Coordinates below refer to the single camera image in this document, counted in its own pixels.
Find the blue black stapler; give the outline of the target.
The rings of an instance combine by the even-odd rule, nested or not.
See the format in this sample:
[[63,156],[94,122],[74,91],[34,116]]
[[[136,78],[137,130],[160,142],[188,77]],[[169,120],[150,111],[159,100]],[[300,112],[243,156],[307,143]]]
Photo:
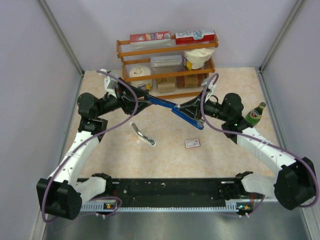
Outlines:
[[151,101],[151,103],[153,105],[159,105],[159,106],[171,109],[172,113],[174,113],[175,115],[177,115],[181,119],[185,120],[189,124],[193,125],[197,129],[199,129],[199,130],[204,129],[204,120],[203,119],[200,119],[200,120],[192,119],[189,116],[187,116],[186,114],[184,114],[183,112],[180,112],[180,104],[177,104],[177,103],[165,100],[165,99],[161,99],[161,98],[158,98],[155,96],[151,96],[151,95],[149,95],[146,99]]

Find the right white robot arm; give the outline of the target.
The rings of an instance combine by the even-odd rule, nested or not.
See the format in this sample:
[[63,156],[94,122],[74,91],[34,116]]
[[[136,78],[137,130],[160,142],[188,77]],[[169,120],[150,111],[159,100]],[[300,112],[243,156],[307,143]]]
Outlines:
[[288,210],[314,206],[319,200],[320,190],[313,163],[265,139],[242,116],[243,108],[242,99],[236,93],[226,94],[222,103],[218,103],[201,92],[174,112],[198,129],[203,129],[205,116],[223,121],[220,132],[251,152],[273,172],[274,176],[246,173],[233,185],[237,197],[261,194],[277,200]]

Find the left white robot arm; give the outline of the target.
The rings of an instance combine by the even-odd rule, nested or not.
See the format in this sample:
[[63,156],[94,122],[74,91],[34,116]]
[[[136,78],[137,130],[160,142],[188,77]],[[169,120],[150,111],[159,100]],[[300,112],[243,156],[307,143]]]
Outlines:
[[81,116],[73,144],[58,167],[48,178],[41,178],[36,191],[45,223],[54,217],[74,220],[84,204],[100,195],[109,198],[114,191],[110,176],[95,173],[89,179],[78,183],[79,174],[92,151],[102,141],[105,133],[129,121],[108,128],[108,121],[101,116],[122,109],[129,118],[138,113],[139,107],[149,92],[124,82],[121,78],[106,77],[105,96],[98,98],[89,92],[82,93],[77,99],[78,114]]

